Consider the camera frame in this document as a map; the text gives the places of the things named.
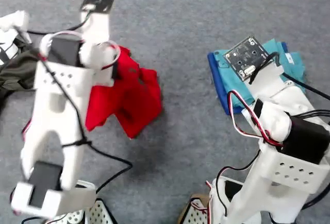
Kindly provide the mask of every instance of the perforated white bracket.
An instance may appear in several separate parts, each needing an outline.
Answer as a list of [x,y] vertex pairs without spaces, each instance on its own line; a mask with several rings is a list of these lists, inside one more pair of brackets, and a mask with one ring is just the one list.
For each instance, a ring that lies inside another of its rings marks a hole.
[[54,220],[58,220],[56,222],[52,222],[54,224],[80,224],[80,223],[113,224],[110,213],[108,212],[106,206],[100,199],[97,200],[95,202],[95,205],[90,209],[86,209],[85,211],[80,210],[80,211],[68,213],[66,215],[61,215],[61,216],[54,218]]
[[181,224],[207,224],[207,209],[199,199],[190,202]]

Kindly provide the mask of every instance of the gray table surface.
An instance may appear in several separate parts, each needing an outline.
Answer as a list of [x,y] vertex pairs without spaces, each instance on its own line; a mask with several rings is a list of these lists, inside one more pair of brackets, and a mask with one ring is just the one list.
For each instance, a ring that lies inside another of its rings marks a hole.
[[[0,0],[0,15],[30,13],[30,28],[57,30],[78,22],[82,0]],[[135,140],[126,137],[115,117],[89,134],[95,146],[127,158],[134,168],[101,191],[120,224],[176,223],[193,193],[207,193],[225,165],[247,163],[257,142],[235,132],[211,83],[210,51],[230,48],[247,35],[260,42],[286,41],[299,51],[307,82],[330,93],[330,0],[116,0],[111,38],[129,47],[142,67],[159,74],[163,113]],[[317,108],[328,102],[307,94]],[[12,95],[0,116],[0,223],[20,223],[8,195],[20,173],[20,131],[28,121],[32,93]],[[238,122],[247,128],[242,117]],[[45,158],[60,162],[51,135]],[[81,179],[100,185],[120,163],[86,151]],[[243,180],[245,174],[228,172]],[[330,197],[304,211],[298,223],[329,223]]]

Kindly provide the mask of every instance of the black wire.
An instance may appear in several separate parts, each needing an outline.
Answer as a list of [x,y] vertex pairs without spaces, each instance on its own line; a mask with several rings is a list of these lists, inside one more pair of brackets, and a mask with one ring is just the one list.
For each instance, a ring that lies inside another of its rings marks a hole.
[[63,217],[59,218],[59,219],[56,219],[56,220],[52,220],[50,222],[46,222],[47,224],[51,224],[51,223],[54,223],[54,222],[57,222],[57,221],[60,221],[60,220],[63,220],[68,214],[64,215]]
[[221,174],[227,169],[232,169],[232,170],[235,170],[235,171],[243,171],[243,170],[249,168],[252,165],[252,163],[258,158],[259,154],[260,154],[260,149],[258,150],[257,154],[253,157],[252,161],[250,161],[248,163],[248,165],[246,165],[245,167],[235,168],[235,167],[232,167],[232,166],[225,166],[219,171],[219,173],[217,175],[217,179],[216,179],[216,190],[217,190],[218,199],[220,200],[221,204],[223,205],[223,207],[225,209],[225,216],[227,216],[228,210],[227,210],[227,207],[224,204],[224,202],[221,200],[221,197],[220,197],[220,194],[219,194],[219,189],[218,189],[218,181],[219,181],[219,178],[220,178]]
[[30,221],[30,220],[40,220],[40,219],[42,219],[42,218],[37,217],[37,216],[29,217],[29,218],[26,218],[26,219],[22,220],[21,224],[24,224],[25,222]]
[[303,113],[294,115],[294,117],[301,117],[301,116],[305,116],[305,115],[308,115],[308,114],[315,114],[315,113],[329,113],[330,114],[330,110],[328,110],[328,109],[315,109],[315,110],[311,110],[311,111],[308,111],[308,112],[303,112]]
[[305,210],[307,208],[312,207],[313,205],[317,204],[319,201],[321,201],[330,191],[330,183],[326,186],[326,188],[318,194],[315,198],[310,200],[309,202],[305,203],[302,207],[302,210]]
[[268,214],[269,214],[270,221],[271,221],[273,224],[281,224],[281,223],[278,223],[278,222],[276,222],[275,220],[273,220],[272,215],[271,215],[270,213],[268,213]]
[[318,94],[318,95],[326,98],[327,100],[330,100],[330,96],[329,95],[327,95],[327,94],[325,94],[325,93],[323,93],[323,92],[321,92],[321,91],[319,91],[319,90],[317,90],[317,89],[315,89],[315,88],[313,88],[313,87],[311,87],[311,86],[309,86],[309,85],[307,85],[307,84],[305,84],[305,83],[303,83],[301,81],[298,81],[297,79],[294,79],[293,77],[289,76],[286,73],[283,73],[282,75],[285,76],[286,78],[288,78],[289,80],[293,81],[294,83],[296,83],[296,84],[304,87],[305,89],[308,89],[308,90],[310,90],[310,91],[312,91],[312,92],[314,92],[314,93],[316,93],[316,94]]
[[251,74],[251,77],[250,77],[250,81],[249,81],[249,84],[251,85],[252,82],[254,81],[254,79],[256,78],[256,76],[258,75],[259,71],[264,67],[266,66],[270,60],[272,60],[273,58],[275,57],[275,63],[276,65],[279,64],[279,54],[278,52],[273,52],[273,53],[270,53],[266,58],[265,60],[263,61],[263,63],[261,63],[260,65],[258,65],[256,67],[256,69],[252,72]]
[[[274,58],[275,57],[275,64],[277,65],[277,66],[279,66],[280,65],[280,63],[279,63],[279,53],[278,52],[273,52],[273,53],[270,53],[267,57],[266,57],[266,59],[265,59],[265,61],[261,64],[261,65],[259,65],[254,71],[253,71],[253,73],[252,73],[252,75],[251,75],[251,77],[250,77],[250,81],[249,81],[249,84],[252,84],[252,82],[254,81],[254,79],[256,78],[256,76],[257,76],[257,74],[259,73],[259,71],[272,59],[272,58]],[[323,92],[321,92],[321,91],[319,91],[319,90],[317,90],[317,89],[315,89],[315,88],[313,88],[313,87],[311,87],[311,86],[309,86],[309,85],[307,85],[307,84],[305,84],[305,83],[303,83],[303,82],[301,82],[301,81],[298,81],[297,79],[295,79],[295,78],[293,78],[293,77],[291,77],[291,76],[289,76],[288,74],[286,74],[285,72],[282,74],[283,76],[285,76],[286,78],[288,78],[289,80],[291,80],[291,81],[293,81],[294,83],[296,83],[296,84],[298,84],[298,85],[300,85],[300,86],[302,86],[302,87],[304,87],[305,89],[308,89],[308,90],[310,90],[310,91],[312,91],[312,92],[314,92],[314,93],[316,93],[316,94],[318,94],[318,95],[320,95],[320,96],[322,96],[322,97],[324,97],[324,98],[326,98],[327,100],[330,100],[330,96],[329,95],[327,95],[327,94],[325,94],[325,93],[323,93]]]
[[126,167],[125,169],[119,171],[118,173],[116,173],[115,175],[113,175],[111,178],[107,179],[103,184],[101,184],[101,186],[97,188],[96,193],[98,193],[100,190],[102,190],[102,188],[103,188],[104,186],[106,186],[110,181],[114,180],[116,177],[118,177],[119,175],[123,174],[124,172],[130,170],[130,169],[133,167],[133,164],[132,164],[130,161],[128,161],[128,160],[125,160],[125,159],[119,158],[119,157],[117,157],[117,156],[112,156],[112,155],[110,155],[110,154],[104,153],[104,152],[98,150],[97,148],[95,148],[95,147],[94,147],[93,145],[91,145],[91,144],[88,144],[88,146],[89,146],[92,150],[94,150],[96,153],[98,153],[98,154],[100,154],[100,155],[102,155],[102,156],[104,156],[104,157],[108,157],[108,158],[111,158],[111,159],[116,160],[116,161],[120,161],[120,162],[122,162],[122,163],[128,165],[128,167]]
[[[65,30],[69,30],[69,31],[74,31],[74,30],[77,30],[78,28],[82,27],[86,21],[88,20],[90,16],[90,12],[86,15],[85,19],[83,22],[79,23],[78,25],[75,25],[73,27],[69,27],[68,29],[65,29]],[[57,33],[57,32],[60,32],[60,31],[53,31],[53,32],[40,32],[40,31],[34,31],[34,30],[27,30],[28,33],[32,34],[32,35],[46,35],[48,33]]]
[[306,118],[311,118],[311,117],[330,117],[329,113],[315,113],[315,114],[309,114],[305,116],[298,116],[298,118],[301,119],[306,119]]

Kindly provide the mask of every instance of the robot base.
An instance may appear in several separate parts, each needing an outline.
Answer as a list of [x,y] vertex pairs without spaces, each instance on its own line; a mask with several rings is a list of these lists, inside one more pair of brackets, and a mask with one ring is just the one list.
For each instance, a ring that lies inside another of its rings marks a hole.
[[[218,199],[215,187],[216,180],[213,181],[210,191],[210,200],[206,201],[200,195],[193,195],[189,200],[184,212],[181,214],[178,224],[223,224],[226,223],[224,207]],[[240,191],[242,183],[236,180],[220,177],[218,182],[219,195],[221,200],[229,205],[233,196]],[[242,224],[261,224],[261,213],[258,212]]]
[[95,205],[90,209],[57,216],[54,220],[53,224],[117,224],[117,221],[101,198],[97,198]]

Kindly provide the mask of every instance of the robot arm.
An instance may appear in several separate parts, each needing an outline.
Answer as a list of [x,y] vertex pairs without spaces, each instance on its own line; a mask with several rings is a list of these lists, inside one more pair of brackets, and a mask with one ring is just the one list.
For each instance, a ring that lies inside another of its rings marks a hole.
[[[90,208],[95,203],[95,186],[78,180],[88,143],[81,124],[85,123],[92,87],[95,84],[113,86],[112,65],[120,54],[119,47],[109,42],[108,29],[103,30],[103,41],[93,37],[96,34],[89,30],[94,24],[107,28],[109,23],[113,0],[101,2],[103,9],[108,7],[102,14],[98,12],[100,3],[96,1],[84,0],[82,12],[89,7],[86,8],[86,2],[93,5],[88,11],[90,21],[82,27],[82,34],[62,31],[48,34],[41,40],[39,51],[46,64],[37,63],[34,110],[23,131],[24,181],[17,184],[11,202],[17,211],[51,219]],[[104,66],[109,66],[106,72],[102,70]],[[40,161],[50,131],[59,136],[63,165]]]
[[[260,152],[244,182],[223,176],[213,181],[211,224],[260,224],[260,211],[269,212],[276,223],[294,223],[308,196],[317,192],[330,170],[326,160],[330,126],[318,117],[295,117],[314,107],[300,88],[279,78],[281,72],[272,62],[252,84],[246,83],[256,100],[250,108],[257,121],[280,146],[259,139]],[[250,112],[244,109],[242,114],[260,134]]]

